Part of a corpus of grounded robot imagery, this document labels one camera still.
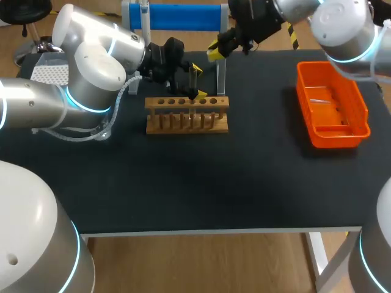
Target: table leg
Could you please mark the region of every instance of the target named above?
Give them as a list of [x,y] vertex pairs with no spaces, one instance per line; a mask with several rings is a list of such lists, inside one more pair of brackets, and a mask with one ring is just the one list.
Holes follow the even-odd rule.
[[86,243],[86,245],[88,245],[88,239],[89,239],[90,237],[85,236],[85,235],[83,235],[83,234],[81,234],[80,236],[83,238],[83,240],[84,240],[84,242]]
[[317,293],[328,293],[348,273],[349,256],[356,243],[359,232],[350,232],[329,263],[327,263],[326,257],[326,265],[324,265],[326,252],[324,251],[323,241],[321,240],[321,233],[306,234],[310,246],[310,254],[313,255],[311,259],[316,276],[316,291]]

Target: blue padded bar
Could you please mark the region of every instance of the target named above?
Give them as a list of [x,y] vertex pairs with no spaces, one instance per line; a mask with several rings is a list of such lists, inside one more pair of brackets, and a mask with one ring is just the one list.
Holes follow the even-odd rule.
[[[141,29],[140,4],[129,4],[130,29]],[[162,31],[220,31],[221,6],[150,4],[151,29]]]

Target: black table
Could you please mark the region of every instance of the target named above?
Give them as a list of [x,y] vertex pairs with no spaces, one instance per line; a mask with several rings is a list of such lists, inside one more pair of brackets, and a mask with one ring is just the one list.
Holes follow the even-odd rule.
[[[186,58],[205,69],[200,88],[214,95],[205,53]],[[26,58],[21,77],[31,76],[37,59]],[[168,94],[142,82],[138,96],[124,96],[109,140],[70,143],[4,130],[0,159],[45,180],[81,233],[361,226],[391,177],[391,117],[376,85],[360,84],[370,138],[356,150],[314,149],[296,64],[323,59],[320,51],[233,54],[229,134],[146,136],[144,98]]]

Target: white cable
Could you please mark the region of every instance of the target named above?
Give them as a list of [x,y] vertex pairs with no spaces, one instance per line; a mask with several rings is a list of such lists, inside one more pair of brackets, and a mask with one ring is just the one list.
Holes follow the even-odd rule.
[[111,120],[102,131],[100,131],[92,136],[88,136],[88,137],[67,137],[67,136],[63,136],[62,134],[57,133],[56,131],[50,130],[50,129],[42,129],[42,130],[45,131],[46,133],[54,136],[54,137],[57,137],[58,139],[66,140],[68,142],[87,142],[89,140],[96,139],[97,137],[101,136],[102,134],[108,132],[111,129],[111,127],[113,126],[115,119],[117,118],[118,109],[119,109],[120,102],[121,102],[121,97],[122,97],[125,89],[132,82],[134,82],[136,80],[141,80],[141,79],[142,79],[142,76],[134,76],[124,83],[123,87],[121,88],[121,90],[118,93],[117,100],[115,101],[114,111],[112,113]]
[[377,39],[377,44],[375,46],[375,50],[373,52],[373,56],[371,58],[371,63],[370,63],[370,75],[369,76],[362,76],[359,74],[352,74],[352,73],[347,73],[344,72],[341,68],[338,67],[336,63],[334,62],[329,56],[327,56],[327,59],[329,62],[332,64],[332,66],[338,71],[340,75],[342,75],[344,78],[351,79],[353,81],[374,81],[374,82],[385,82],[388,84],[391,84],[391,79],[388,78],[380,78],[376,76],[375,73],[375,65],[376,65],[376,57],[378,56],[379,52],[379,47],[382,42],[383,36],[386,34],[387,30],[391,28],[391,20],[385,20],[383,22],[383,29],[381,30],[378,39]]

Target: orange plastic tray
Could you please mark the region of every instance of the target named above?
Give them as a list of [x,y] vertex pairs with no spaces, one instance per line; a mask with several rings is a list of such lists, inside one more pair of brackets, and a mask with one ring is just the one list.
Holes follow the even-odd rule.
[[299,63],[296,90],[315,147],[354,148],[370,136],[368,109],[356,82],[329,62]]

